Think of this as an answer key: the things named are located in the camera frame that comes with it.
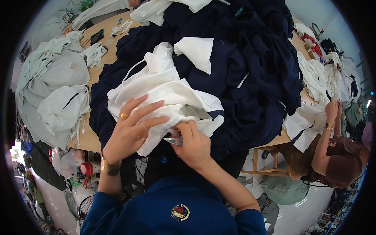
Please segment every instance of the woman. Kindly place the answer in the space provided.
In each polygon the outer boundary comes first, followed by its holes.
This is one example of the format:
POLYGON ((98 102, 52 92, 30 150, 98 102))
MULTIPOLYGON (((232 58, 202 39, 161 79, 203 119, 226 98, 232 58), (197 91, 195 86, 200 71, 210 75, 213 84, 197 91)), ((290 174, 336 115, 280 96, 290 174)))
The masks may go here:
POLYGON ((162 178, 125 206, 120 203, 121 160, 140 149, 151 127, 169 119, 155 117, 137 124, 145 115, 163 106, 163 101, 156 102, 130 115, 146 98, 145 95, 130 99, 120 112, 114 132, 102 151, 98 192, 81 234, 266 235, 264 217, 256 199, 210 157, 210 139, 198 131, 194 121, 176 125, 183 145, 172 147, 195 174, 162 178), (221 195, 236 209, 235 218, 223 205, 221 195))
POLYGON ((370 149, 341 136, 342 105, 332 99, 325 107, 326 125, 308 149, 301 153, 290 143, 280 144, 272 155, 281 152, 293 174, 305 180, 320 181, 334 188, 346 188, 360 175, 368 162, 370 149))

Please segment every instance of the gold wristwatch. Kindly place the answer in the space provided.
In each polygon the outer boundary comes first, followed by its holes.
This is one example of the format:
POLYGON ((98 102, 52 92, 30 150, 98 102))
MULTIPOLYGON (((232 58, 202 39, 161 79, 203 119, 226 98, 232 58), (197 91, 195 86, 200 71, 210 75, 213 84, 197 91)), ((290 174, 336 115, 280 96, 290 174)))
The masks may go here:
POLYGON ((102 165, 101 165, 101 172, 106 173, 108 176, 116 176, 119 174, 119 170, 121 167, 121 160, 117 163, 111 164, 108 163, 105 158, 103 157, 103 153, 100 154, 102 158, 102 165))
POLYGON ((329 131, 333 132, 333 126, 332 124, 329 124, 329 123, 326 123, 325 126, 324 126, 326 129, 328 129, 329 131))

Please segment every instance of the embroidered emblem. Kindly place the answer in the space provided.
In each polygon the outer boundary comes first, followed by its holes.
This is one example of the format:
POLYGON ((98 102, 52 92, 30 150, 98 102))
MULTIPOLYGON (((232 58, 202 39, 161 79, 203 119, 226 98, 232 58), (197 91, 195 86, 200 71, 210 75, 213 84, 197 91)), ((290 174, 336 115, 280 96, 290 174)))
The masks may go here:
POLYGON ((178 204, 172 207, 171 216, 177 221, 186 220, 189 217, 189 209, 183 204, 178 204))

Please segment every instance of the person's left hand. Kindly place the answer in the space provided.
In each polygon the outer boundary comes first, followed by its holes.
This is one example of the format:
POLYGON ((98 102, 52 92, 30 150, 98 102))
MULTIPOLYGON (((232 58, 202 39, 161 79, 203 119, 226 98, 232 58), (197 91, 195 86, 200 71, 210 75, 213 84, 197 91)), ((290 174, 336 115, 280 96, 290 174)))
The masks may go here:
POLYGON ((103 158, 108 163, 117 163, 135 153, 144 144, 151 127, 162 124, 170 119, 170 117, 154 117, 136 125, 141 118, 162 107, 164 100, 146 105, 136 110, 128 118, 122 117, 122 114, 123 116, 124 114, 131 114, 132 110, 146 99, 147 94, 136 100, 130 98, 121 109, 115 129, 102 151, 103 158))

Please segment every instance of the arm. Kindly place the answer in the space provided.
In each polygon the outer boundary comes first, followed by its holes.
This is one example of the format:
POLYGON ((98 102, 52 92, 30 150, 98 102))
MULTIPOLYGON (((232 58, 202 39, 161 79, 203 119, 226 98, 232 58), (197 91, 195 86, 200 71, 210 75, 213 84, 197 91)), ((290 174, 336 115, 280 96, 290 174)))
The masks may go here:
POLYGON ((342 103, 339 103, 338 104, 337 117, 335 118, 334 135, 333 135, 336 138, 340 138, 342 136, 341 115, 342 115, 342 103))
POLYGON ((123 106, 114 131, 102 151, 102 171, 110 169, 112 173, 101 172, 98 191, 121 199, 121 179, 119 169, 121 160, 127 158, 141 148, 148 136, 148 130, 168 121, 169 117, 155 117, 137 124, 145 115, 163 106, 164 101, 146 105, 129 114, 147 99, 147 95, 129 101, 123 106))
POLYGON ((172 147, 189 167, 212 183, 237 213, 245 209, 260 211, 253 195, 210 157, 210 139, 198 131, 196 122, 178 123, 176 128, 183 136, 183 146, 172 147))
MULTIPOLYGON (((334 126, 337 116, 337 109, 337 102, 332 99, 332 101, 330 101, 325 107, 326 123, 334 126)), ((331 131, 324 128, 323 133, 317 143, 315 154, 313 155, 311 163, 312 169, 323 176, 326 174, 326 168, 330 159, 330 156, 326 155, 330 135, 331 131)))

